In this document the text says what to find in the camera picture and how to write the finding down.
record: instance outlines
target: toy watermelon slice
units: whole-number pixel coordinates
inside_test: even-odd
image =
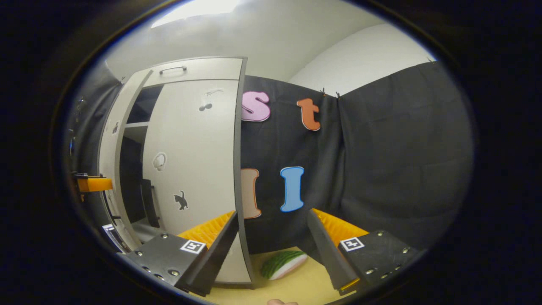
[[[312,210],[322,222],[324,228],[327,231],[327,234],[331,237],[331,240],[336,247],[339,246],[339,242],[341,240],[369,234],[369,232],[367,232],[366,230],[347,223],[346,221],[337,218],[331,214],[322,212],[315,208],[313,208]]]
[[[299,267],[306,259],[307,254],[303,251],[283,251],[268,259],[260,273],[271,281],[279,279]]]
[[[197,225],[190,230],[184,231],[177,236],[185,239],[195,240],[200,243],[206,243],[207,248],[210,249],[212,243],[215,241],[216,237],[218,236],[218,234],[220,234],[220,232],[233,214],[234,211],[231,211],[222,216]]]

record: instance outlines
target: yellow table surface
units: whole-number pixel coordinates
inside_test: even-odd
[[[286,250],[299,250],[292,247]],[[266,305],[268,300],[278,298],[284,303],[297,302],[299,305],[320,305],[347,297],[350,294],[340,296],[338,291],[333,289],[330,276],[326,268],[307,257],[307,260],[297,269],[281,279],[269,281],[260,275],[262,264],[273,254],[280,252],[267,252],[251,255],[255,279],[253,280],[256,289],[219,288],[213,287],[211,293],[203,298],[206,301],[220,305]]]

